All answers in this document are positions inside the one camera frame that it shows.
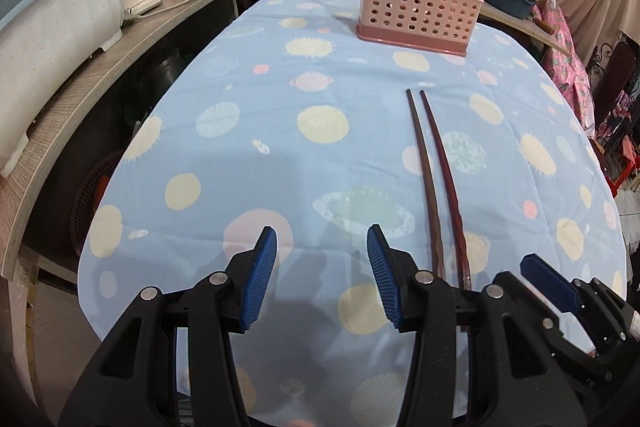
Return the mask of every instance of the planet pattern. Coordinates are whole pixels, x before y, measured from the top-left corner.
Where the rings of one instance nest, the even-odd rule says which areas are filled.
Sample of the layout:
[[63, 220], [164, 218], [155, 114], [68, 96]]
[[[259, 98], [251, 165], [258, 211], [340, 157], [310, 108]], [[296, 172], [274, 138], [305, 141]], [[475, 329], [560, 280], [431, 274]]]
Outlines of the planet pattern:
[[[359, 0], [261, 0], [220, 33], [132, 140], [79, 262], [80, 305], [103, 339], [142, 288], [192, 287], [274, 228], [260, 314], [231, 338], [245, 407], [269, 425], [396, 424], [413, 337], [385, 317], [366, 232], [378, 223], [391, 247], [431, 268], [407, 89], [436, 184], [447, 282], [457, 284], [450, 215], [421, 90], [456, 186], [474, 289], [519, 273], [536, 252], [568, 279], [625, 292], [620, 218], [597, 158], [527, 52], [482, 24], [466, 57], [365, 42], [358, 13]], [[591, 349], [574, 321], [562, 316], [560, 327]], [[189, 394], [183, 331], [176, 377]]]

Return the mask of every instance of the wooden chopstick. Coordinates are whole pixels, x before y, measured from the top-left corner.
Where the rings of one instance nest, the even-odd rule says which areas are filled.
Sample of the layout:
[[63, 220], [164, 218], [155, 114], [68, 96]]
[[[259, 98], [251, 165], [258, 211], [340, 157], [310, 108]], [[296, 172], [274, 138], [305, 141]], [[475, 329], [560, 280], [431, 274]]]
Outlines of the wooden chopstick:
[[433, 113], [431, 112], [431, 106], [429, 105], [427, 95], [423, 90], [420, 92], [420, 97], [422, 99], [422, 103], [424, 104], [424, 110], [427, 112], [431, 134], [433, 134], [433, 141], [436, 146], [436, 151], [438, 152], [438, 161], [440, 162], [440, 170], [442, 170], [442, 177], [444, 178], [445, 190], [447, 192], [449, 213], [451, 214], [451, 228], [453, 231], [453, 240], [456, 248], [458, 285], [460, 286], [460, 288], [470, 290], [471, 273], [469, 268], [469, 258], [466, 254], [465, 233], [462, 226], [462, 216], [460, 216], [460, 206], [458, 205], [456, 186], [453, 182], [453, 176], [451, 175], [451, 169], [449, 167], [447, 154], [442, 143], [442, 137], [440, 137], [436, 120], [435, 118], [433, 118]]
[[418, 143], [418, 156], [420, 157], [420, 164], [422, 165], [422, 183], [427, 198], [427, 227], [431, 241], [431, 270], [442, 280], [446, 280], [442, 235], [440, 233], [440, 218], [438, 217], [438, 199], [436, 197], [436, 188], [433, 184], [433, 173], [431, 172], [427, 146], [424, 142], [424, 134], [420, 127], [420, 119], [418, 118], [418, 111], [415, 108], [414, 97], [411, 94], [411, 90], [406, 90], [406, 97], [409, 100], [411, 118], [414, 122], [415, 138]]

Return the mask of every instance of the pink plastic basket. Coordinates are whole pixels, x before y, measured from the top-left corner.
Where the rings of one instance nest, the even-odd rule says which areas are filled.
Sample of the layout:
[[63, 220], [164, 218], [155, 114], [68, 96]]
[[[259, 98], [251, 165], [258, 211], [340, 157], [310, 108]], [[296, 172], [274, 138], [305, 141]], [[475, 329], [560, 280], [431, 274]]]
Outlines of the pink plastic basket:
[[359, 38], [466, 55], [483, 0], [360, 0]]

